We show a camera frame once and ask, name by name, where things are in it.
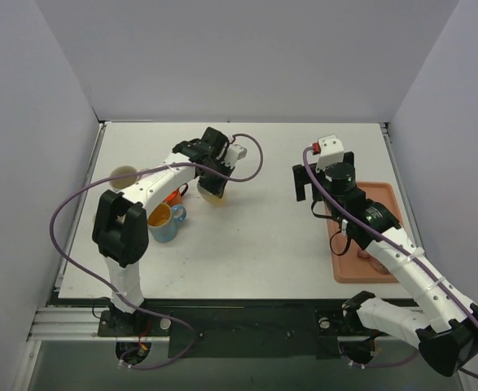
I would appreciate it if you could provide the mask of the yellow mug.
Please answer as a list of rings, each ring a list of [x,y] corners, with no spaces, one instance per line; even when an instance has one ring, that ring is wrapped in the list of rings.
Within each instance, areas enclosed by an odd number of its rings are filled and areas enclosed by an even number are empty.
[[[197,184],[197,190],[203,200],[205,200],[208,204],[214,207],[223,207],[226,204],[226,194],[223,194],[221,198],[214,195],[213,193],[207,191],[206,189],[202,188],[200,184]]]

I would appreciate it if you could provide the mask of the blue mug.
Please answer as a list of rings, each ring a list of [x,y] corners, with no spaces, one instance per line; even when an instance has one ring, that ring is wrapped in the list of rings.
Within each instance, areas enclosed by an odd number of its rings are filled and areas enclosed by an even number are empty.
[[[170,206],[159,204],[147,219],[147,227],[152,238],[159,243],[167,243],[178,234],[179,225],[186,219],[186,208],[182,204]]]

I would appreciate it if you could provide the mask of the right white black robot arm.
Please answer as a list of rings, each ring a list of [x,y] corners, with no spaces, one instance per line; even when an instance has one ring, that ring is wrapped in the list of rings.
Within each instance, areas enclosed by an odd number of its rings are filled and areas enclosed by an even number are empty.
[[[305,160],[292,174],[297,200],[305,199],[305,186],[311,185],[313,199],[326,205],[347,241],[382,264],[420,308],[407,310],[362,291],[342,306],[344,328],[393,336],[443,376],[464,371],[478,354],[478,305],[430,263],[384,204],[357,185],[353,153],[341,153],[323,169]]]

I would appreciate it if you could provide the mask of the orange mug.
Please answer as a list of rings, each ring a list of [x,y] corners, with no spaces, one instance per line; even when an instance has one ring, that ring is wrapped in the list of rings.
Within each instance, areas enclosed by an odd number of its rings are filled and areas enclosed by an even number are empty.
[[[168,204],[170,207],[181,204],[183,196],[189,190],[189,185],[187,183],[180,186],[178,189],[170,193],[165,199],[164,202]]]

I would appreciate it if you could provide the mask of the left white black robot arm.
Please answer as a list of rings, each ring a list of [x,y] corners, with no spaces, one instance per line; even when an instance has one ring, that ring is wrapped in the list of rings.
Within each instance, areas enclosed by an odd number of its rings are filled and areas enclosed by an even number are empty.
[[[116,325],[125,334],[139,334],[146,323],[145,314],[137,310],[144,302],[138,262],[149,245],[150,214],[170,193],[195,178],[207,192],[223,197],[227,181],[219,175],[229,177],[246,155],[244,147],[208,127],[201,138],[175,145],[153,174],[140,174],[133,185],[100,196],[92,239],[116,289],[111,303],[120,311]]]

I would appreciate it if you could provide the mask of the white patterned mug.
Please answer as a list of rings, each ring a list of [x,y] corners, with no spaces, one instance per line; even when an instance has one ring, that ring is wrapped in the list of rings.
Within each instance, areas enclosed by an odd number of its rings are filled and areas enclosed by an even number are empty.
[[[128,187],[140,185],[145,170],[147,168],[138,169],[132,165],[117,167],[110,174],[111,180],[108,182],[110,189],[117,193]]]

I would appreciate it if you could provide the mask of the pink mug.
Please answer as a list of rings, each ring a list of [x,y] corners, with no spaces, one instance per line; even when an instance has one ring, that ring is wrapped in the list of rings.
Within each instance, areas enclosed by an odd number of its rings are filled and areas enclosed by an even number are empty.
[[[367,251],[358,250],[357,256],[361,258],[362,260],[367,261],[368,264],[371,266],[371,268],[375,270],[377,273],[382,275],[390,274],[388,269],[381,262],[377,261],[374,257],[372,257]]]

